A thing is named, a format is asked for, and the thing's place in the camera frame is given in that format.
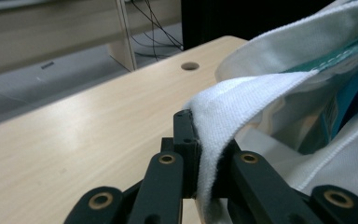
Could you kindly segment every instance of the floor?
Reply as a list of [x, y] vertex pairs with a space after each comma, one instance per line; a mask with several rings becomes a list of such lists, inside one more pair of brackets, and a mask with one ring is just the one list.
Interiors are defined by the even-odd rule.
[[[131, 38], [138, 69], [182, 51], [181, 23], [163, 30]], [[128, 73], [102, 45], [0, 74], [0, 122]]]

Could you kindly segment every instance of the black object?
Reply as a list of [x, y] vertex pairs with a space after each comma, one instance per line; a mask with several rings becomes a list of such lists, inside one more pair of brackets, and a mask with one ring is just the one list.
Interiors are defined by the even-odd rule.
[[182, 0], [184, 49], [223, 35], [250, 40], [308, 17], [333, 0]]
[[[65, 224], [182, 223], [182, 199], [196, 198], [201, 147], [189, 110], [174, 115], [174, 138], [163, 138], [145, 178], [121, 192], [101, 187], [86, 193]], [[336, 186], [311, 196], [291, 189], [269, 163], [228, 144], [218, 163], [213, 199], [227, 198], [233, 223], [358, 223], [358, 197]]]

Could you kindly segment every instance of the wooden table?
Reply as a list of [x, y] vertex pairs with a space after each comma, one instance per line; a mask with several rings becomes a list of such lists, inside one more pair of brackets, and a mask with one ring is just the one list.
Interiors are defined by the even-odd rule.
[[[173, 114], [244, 42], [222, 37], [0, 124], [0, 223], [63, 223], [90, 189], [143, 179]], [[183, 223], [200, 223], [192, 200]]]

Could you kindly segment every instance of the screw hole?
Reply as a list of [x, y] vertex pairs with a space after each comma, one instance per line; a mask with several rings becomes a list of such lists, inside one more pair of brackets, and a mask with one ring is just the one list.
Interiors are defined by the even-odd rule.
[[335, 206], [342, 208], [353, 207], [353, 200], [344, 192], [330, 189], [324, 192], [324, 197], [328, 202]]
[[249, 153], [242, 154], [241, 159], [247, 163], [257, 163], [258, 162], [258, 158], [255, 155], [252, 155]]
[[194, 71], [199, 69], [200, 65], [197, 63], [183, 63], [181, 68], [186, 71]]
[[107, 207], [113, 201], [113, 195], [109, 192], [97, 193], [89, 199], [89, 207], [99, 210]]
[[172, 155], [162, 155], [158, 158], [158, 161], [163, 164], [171, 164], [175, 161], [175, 157]]

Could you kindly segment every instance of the cable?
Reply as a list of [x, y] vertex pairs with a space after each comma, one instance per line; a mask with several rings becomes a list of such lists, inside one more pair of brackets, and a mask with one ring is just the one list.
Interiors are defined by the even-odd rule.
[[156, 42], [156, 44], [160, 44], [160, 46], [156, 46], [156, 47], [173, 47], [173, 48], [177, 48], [176, 45], [164, 44], [164, 43], [158, 42], [157, 40], [153, 40], [152, 37], [150, 37], [150, 35], [148, 35], [145, 32], [144, 32], [144, 35], [147, 36], [147, 38], [151, 39], [152, 41]]
[[[152, 11], [152, 8], [149, 7], [150, 9], [150, 18], [152, 19], [152, 37], [154, 39], [154, 23], [153, 23], [153, 11]], [[156, 48], [155, 48], [155, 42], [153, 41], [153, 53], [155, 55], [155, 58], [156, 58], [156, 61], [158, 62], [158, 57], [157, 57], [157, 54], [156, 54]]]
[[145, 0], [145, 2], [146, 2], [146, 4], [147, 4], [147, 6], [149, 7], [149, 9], [150, 9], [150, 11], [151, 11], [153, 17], [156, 19], [156, 22], [157, 22], [158, 26], [160, 27], [160, 29], [162, 30], [162, 32], [164, 32], [165, 35], [166, 35], [169, 39], [170, 39], [170, 37], [171, 37], [174, 41], [176, 41], [176, 43], [178, 43], [180, 46], [183, 46], [183, 44], [182, 44], [181, 42], [179, 42], [179, 41], [178, 41], [177, 39], [175, 39], [172, 35], [170, 35], [168, 32], [166, 32], [164, 29], [162, 29], [162, 25], [159, 23], [159, 21], [158, 21], [156, 15], [154, 14], [154, 12], [153, 12], [153, 10], [152, 10], [152, 7], [151, 7], [151, 5], [150, 5], [149, 0]]
[[[139, 55], [139, 56], [142, 56], [142, 57], [148, 57], [148, 58], [155, 58], [155, 55], [153, 54], [143, 54], [143, 53], [140, 53], [140, 52], [135, 52], [136, 55]], [[160, 59], [166, 59], [166, 58], [169, 58], [170, 56], [169, 55], [156, 55], [158, 58]]]
[[[137, 43], [138, 45], [140, 46], [143, 46], [143, 47], [147, 47], [147, 48], [153, 48], [152, 45], [146, 45], [146, 44], [143, 44], [141, 42], [139, 42], [137, 39], [135, 39], [133, 36], [131, 36], [131, 38], [133, 39], [133, 41], [135, 41], [135, 43]], [[165, 45], [165, 44], [160, 44], [157, 40], [155, 40], [155, 42], [159, 45], [156, 45], [155, 48], [176, 48], [175, 45]]]
[[[177, 43], [179, 43], [181, 46], [183, 46], [183, 44], [182, 44], [181, 42], [179, 42], [178, 40], [176, 40], [172, 35], [170, 35], [168, 32], [166, 32], [166, 31], [162, 28], [161, 24], [159, 24], [159, 22], [158, 22], [156, 16], [155, 16], [154, 13], [153, 13], [153, 10], [152, 10], [152, 16], [156, 19], [156, 22], [157, 22], [157, 23], [155, 23], [153, 20], [151, 20], [140, 8], [138, 8], [138, 6], [136, 6], [136, 4], [133, 2], [133, 0], [131, 0], [131, 3], [132, 3], [132, 4], [136, 7], [136, 9], [138, 9], [138, 11], [140, 11], [148, 20], [150, 20], [152, 23], [154, 23], [154, 25], [156, 25], [156, 26], [168, 37], [168, 39], [170, 39], [170, 41], [171, 41], [179, 50], [183, 51], [180, 46], [177, 46], [177, 45], [172, 41], [172, 39], [175, 40]], [[148, 5], [149, 9], [151, 10], [151, 6], [150, 6], [150, 3], [149, 3], [148, 1], [147, 1], [147, 5]]]

